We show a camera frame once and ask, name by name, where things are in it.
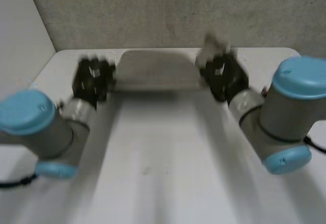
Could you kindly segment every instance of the white table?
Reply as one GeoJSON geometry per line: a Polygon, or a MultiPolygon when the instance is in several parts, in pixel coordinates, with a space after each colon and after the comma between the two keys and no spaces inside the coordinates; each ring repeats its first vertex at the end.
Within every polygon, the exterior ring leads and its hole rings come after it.
{"type": "MultiPolygon", "coordinates": [[[[182,52],[195,60],[198,49],[182,52]]],[[[125,49],[65,50],[35,80],[53,101],[72,94],[82,54],[117,62],[125,49]]],[[[239,59],[260,90],[289,48],[240,48],[239,59]]],[[[311,130],[326,141],[325,123],[311,130]]],[[[1,223],[324,223],[326,157],[312,149],[305,168],[288,176],[266,172],[225,105],[209,92],[112,96],[98,107],[80,163],[70,181],[38,179],[0,193],[1,223]]],[[[34,167],[24,148],[2,147],[0,177],[34,167]]]]}

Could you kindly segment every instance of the flat gray object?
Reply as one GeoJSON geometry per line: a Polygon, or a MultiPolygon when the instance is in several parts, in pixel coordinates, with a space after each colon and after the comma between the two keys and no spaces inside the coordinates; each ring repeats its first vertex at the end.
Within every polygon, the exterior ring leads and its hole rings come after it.
{"type": "Polygon", "coordinates": [[[177,52],[131,50],[125,52],[115,72],[114,90],[181,91],[206,87],[198,68],[177,52]]]}

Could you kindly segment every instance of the blue joint cap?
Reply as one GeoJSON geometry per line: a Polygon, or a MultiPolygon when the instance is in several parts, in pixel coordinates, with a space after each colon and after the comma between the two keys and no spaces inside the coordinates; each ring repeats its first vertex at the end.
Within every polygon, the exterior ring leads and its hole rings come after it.
{"type": "Polygon", "coordinates": [[[288,58],[279,65],[272,85],[284,96],[294,99],[326,98],[326,59],[288,58]]]}
{"type": "Polygon", "coordinates": [[[35,166],[35,174],[51,178],[69,179],[75,176],[77,167],[56,162],[39,161],[35,166]]]}
{"type": "Polygon", "coordinates": [[[11,135],[30,135],[50,125],[56,107],[38,90],[23,90],[0,102],[0,130],[11,135]]]}
{"type": "Polygon", "coordinates": [[[302,145],[272,154],[262,163],[271,174],[284,175],[305,166],[311,158],[310,149],[302,145]]]}

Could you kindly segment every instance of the black cable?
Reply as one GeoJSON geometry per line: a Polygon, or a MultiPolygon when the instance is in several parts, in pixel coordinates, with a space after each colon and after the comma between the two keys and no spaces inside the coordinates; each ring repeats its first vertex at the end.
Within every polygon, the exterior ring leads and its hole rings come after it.
{"type": "Polygon", "coordinates": [[[32,174],[30,176],[24,177],[18,181],[12,182],[0,182],[0,189],[8,189],[19,186],[27,186],[30,185],[33,180],[35,180],[38,176],[36,174],[32,174]]]}
{"type": "Polygon", "coordinates": [[[311,138],[306,136],[304,138],[304,142],[305,144],[309,145],[310,147],[313,147],[314,149],[318,150],[319,152],[323,153],[323,154],[326,154],[326,149],[324,148],[321,148],[320,146],[318,145],[315,145],[312,141],[311,141],[311,138]]]}

